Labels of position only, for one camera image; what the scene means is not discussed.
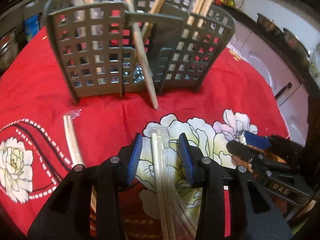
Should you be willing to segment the blue canister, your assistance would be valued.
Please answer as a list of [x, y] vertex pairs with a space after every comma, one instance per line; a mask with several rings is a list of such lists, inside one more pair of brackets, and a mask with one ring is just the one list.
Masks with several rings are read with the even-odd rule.
[[29, 42], [40, 30], [38, 15], [31, 16], [23, 22], [26, 40]]

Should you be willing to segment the red floral tablecloth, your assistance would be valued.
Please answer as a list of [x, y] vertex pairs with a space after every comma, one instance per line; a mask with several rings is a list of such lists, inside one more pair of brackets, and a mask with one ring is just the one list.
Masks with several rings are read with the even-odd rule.
[[265, 80], [234, 51], [225, 49], [201, 89], [173, 89], [159, 97], [159, 110], [147, 93], [84, 98], [75, 105], [42, 29], [1, 77], [1, 206], [22, 232], [72, 167], [63, 116], [76, 113], [75, 133], [86, 166], [116, 155], [137, 133], [143, 151], [132, 187], [119, 195], [129, 239], [161, 239], [161, 225], [149, 132], [169, 133], [175, 184], [188, 210], [197, 217], [200, 189], [185, 181], [177, 151], [184, 133], [190, 144], [217, 163], [235, 168], [240, 161], [226, 143], [238, 131], [287, 138], [287, 125]]

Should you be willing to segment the grey plastic utensil basket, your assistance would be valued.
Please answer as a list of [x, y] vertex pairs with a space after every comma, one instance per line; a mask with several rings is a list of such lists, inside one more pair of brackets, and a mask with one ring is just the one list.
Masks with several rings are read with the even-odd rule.
[[75, 103], [167, 88], [198, 91], [235, 32], [212, 0], [49, 0], [51, 48]]

